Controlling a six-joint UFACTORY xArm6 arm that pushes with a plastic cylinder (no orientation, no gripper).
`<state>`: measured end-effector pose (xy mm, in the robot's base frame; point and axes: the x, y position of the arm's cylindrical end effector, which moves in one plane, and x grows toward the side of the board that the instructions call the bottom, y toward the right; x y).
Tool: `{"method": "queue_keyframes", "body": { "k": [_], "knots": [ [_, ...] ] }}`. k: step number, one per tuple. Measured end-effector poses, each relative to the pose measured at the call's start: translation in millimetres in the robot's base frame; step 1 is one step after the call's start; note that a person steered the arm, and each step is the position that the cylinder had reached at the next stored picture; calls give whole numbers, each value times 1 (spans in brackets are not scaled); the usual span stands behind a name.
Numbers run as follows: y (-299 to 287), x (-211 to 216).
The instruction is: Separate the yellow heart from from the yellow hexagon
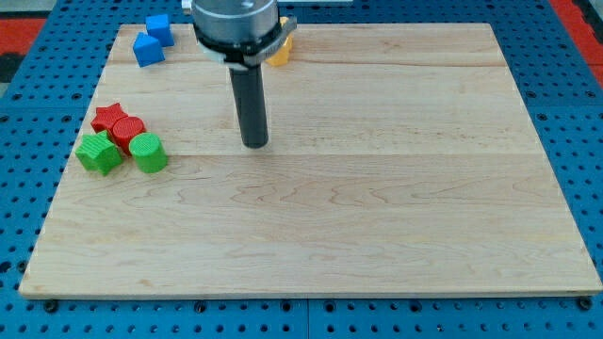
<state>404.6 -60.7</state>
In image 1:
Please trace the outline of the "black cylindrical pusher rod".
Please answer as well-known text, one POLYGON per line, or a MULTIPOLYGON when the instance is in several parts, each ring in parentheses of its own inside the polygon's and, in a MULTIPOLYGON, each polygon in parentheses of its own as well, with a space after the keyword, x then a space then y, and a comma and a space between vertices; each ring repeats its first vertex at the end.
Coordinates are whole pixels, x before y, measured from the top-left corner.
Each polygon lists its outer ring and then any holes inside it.
POLYGON ((259 149, 269 141, 261 67, 229 71, 239 131, 247 148, 259 149))

